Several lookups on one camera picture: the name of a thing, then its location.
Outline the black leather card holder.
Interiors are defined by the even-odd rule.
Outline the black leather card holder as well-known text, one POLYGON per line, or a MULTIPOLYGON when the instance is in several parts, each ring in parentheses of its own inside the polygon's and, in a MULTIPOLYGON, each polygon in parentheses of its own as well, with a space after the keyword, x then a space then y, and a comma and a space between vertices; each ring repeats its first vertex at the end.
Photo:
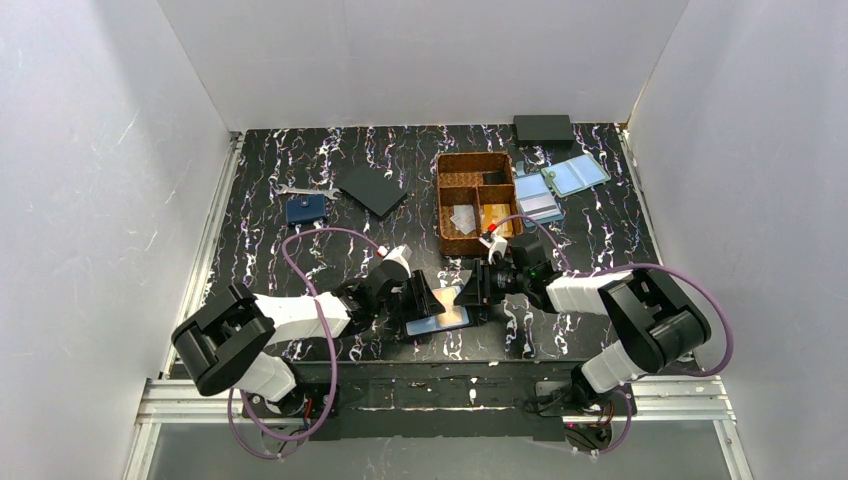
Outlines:
POLYGON ((445 312, 438 316, 432 316, 420 320, 407 322, 403 333, 407 337, 417 337, 463 328, 471 324, 471 318, 466 307, 456 306, 453 311, 445 312))

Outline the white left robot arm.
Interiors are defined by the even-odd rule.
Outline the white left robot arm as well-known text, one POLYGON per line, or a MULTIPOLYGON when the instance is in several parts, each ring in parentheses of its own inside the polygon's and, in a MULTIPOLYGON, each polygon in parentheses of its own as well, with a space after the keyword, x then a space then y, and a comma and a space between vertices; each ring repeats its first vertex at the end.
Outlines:
POLYGON ((240 389, 279 401, 295 389, 296 376, 267 346, 355 335, 382 314, 407 323, 445 310, 421 271, 387 260, 315 297, 260 295, 233 284, 179 324, 171 343, 200 395, 240 389))

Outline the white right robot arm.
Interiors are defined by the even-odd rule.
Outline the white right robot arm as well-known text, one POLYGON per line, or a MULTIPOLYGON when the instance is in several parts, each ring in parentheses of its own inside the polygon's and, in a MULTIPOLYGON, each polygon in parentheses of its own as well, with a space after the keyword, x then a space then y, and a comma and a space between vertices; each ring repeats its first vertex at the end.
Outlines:
POLYGON ((489 254, 475 261, 454 300, 487 307, 522 295, 547 313, 581 312, 610 319, 617 340, 573 369, 564 392, 588 402, 647 374, 656 374, 712 335, 705 315, 675 280, 655 267, 613 273, 566 274, 555 269, 542 241, 522 234, 486 241, 489 254))

